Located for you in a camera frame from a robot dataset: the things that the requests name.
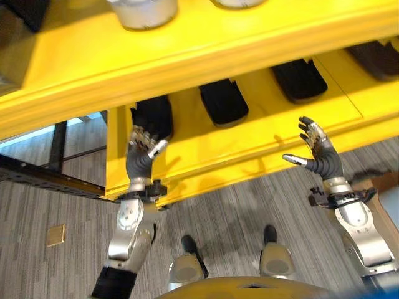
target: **floor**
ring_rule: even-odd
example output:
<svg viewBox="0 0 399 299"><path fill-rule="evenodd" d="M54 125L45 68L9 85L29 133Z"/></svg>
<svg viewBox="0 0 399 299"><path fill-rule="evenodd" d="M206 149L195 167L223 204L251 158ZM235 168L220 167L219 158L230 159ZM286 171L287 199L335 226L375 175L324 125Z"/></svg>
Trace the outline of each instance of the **floor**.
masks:
<svg viewBox="0 0 399 299"><path fill-rule="evenodd" d="M105 126L94 121L100 119L69 129L66 155L105 143ZM0 152L44 164L51 135L35 138ZM351 178L366 169L398 170L398 153L399 137L344 153L345 173ZM64 173L97 184L104 184L104 169L105 150L64 163ZM316 175L292 168L161 212L158 235L131 298L166 291L168 267L183 253L180 238L187 233L197 240L209 277L258 275L266 224L274 224L278 241L290 248L300 281L334 291L362 289L326 211L307 202L309 189L317 185ZM85 298L106 258L117 209L116 204L1 182L0 298ZM47 248L47 229L60 224L66 224L65 243Z"/></svg>

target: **yellow table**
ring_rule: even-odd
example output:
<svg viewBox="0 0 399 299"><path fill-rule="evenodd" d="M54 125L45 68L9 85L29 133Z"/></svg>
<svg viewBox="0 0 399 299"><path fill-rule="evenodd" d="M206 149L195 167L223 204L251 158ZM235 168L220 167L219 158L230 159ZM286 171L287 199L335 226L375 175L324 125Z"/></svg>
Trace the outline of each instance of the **yellow table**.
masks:
<svg viewBox="0 0 399 299"><path fill-rule="evenodd" d="M180 0L179 8L169 24L133 32L104 0L53 1L23 87L0 97L0 138L109 109L105 197L113 199L128 184L129 108L168 93L175 136L154 166L170 187L164 205L290 167L280 159L286 151L308 156L297 137L301 115L339 151L399 134L398 82L375 81L336 50L397 35L396 0L267 0L239 11ZM310 56L329 89L291 104L268 67ZM249 106L246 121L228 130L211 124L196 88L222 78L237 81Z"/></svg>

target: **white container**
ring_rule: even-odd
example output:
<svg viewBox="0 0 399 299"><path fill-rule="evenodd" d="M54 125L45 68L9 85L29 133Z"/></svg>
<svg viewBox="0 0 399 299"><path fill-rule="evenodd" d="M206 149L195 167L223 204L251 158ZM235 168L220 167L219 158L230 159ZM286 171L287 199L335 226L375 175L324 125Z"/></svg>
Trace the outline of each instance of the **white container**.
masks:
<svg viewBox="0 0 399 299"><path fill-rule="evenodd" d="M257 6L264 1L265 0L213 0L213 2L220 6L235 9Z"/></svg>
<svg viewBox="0 0 399 299"><path fill-rule="evenodd" d="M159 27L174 18L177 0L107 0L123 26L131 29Z"/></svg>

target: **black shoe insole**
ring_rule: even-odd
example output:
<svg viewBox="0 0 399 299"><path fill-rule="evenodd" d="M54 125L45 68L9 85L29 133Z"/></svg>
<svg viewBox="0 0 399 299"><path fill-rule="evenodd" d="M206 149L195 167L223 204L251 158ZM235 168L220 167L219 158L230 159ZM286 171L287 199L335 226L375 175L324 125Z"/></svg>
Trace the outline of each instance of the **black shoe insole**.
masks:
<svg viewBox="0 0 399 299"><path fill-rule="evenodd" d="M272 67L274 76L286 97L292 103L307 103L324 93L328 86L310 60L290 61Z"/></svg>
<svg viewBox="0 0 399 299"><path fill-rule="evenodd" d="M399 53L390 42L387 45L377 41L366 42L348 47L347 50L377 80L393 81L398 78Z"/></svg>
<svg viewBox="0 0 399 299"><path fill-rule="evenodd" d="M199 88L202 102L215 126L228 128L248 114L248 106L236 82L225 79Z"/></svg>
<svg viewBox="0 0 399 299"><path fill-rule="evenodd" d="M167 95L137 102L131 108L133 124L141 126L157 140L170 139L173 135L172 109Z"/></svg>

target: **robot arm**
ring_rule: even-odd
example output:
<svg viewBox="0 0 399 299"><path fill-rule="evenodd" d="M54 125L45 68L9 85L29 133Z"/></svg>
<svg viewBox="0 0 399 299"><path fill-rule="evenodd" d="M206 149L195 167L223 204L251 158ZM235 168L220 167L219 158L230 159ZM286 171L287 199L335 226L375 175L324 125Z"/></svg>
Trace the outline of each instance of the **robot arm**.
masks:
<svg viewBox="0 0 399 299"><path fill-rule="evenodd" d="M126 165L130 187L128 193L120 197L117 228L92 298L130 298L137 273L155 238L155 201L166 194L166 188L159 181L151 183L152 162L167 145L166 140L156 143L142 128L134 127Z"/></svg>
<svg viewBox="0 0 399 299"><path fill-rule="evenodd" d="M390 287L395 280L398 281L398 265L374 226L372 213L363 202L364 196L353 191L345 179L339 155L323 129L310 118L301 117L299 120L299 128L305 131L300 137L311 148L314 159L291 154L282 158L322 177L329 202L325 207L330 209L330 218L357 272L376 287Z"/></svg>

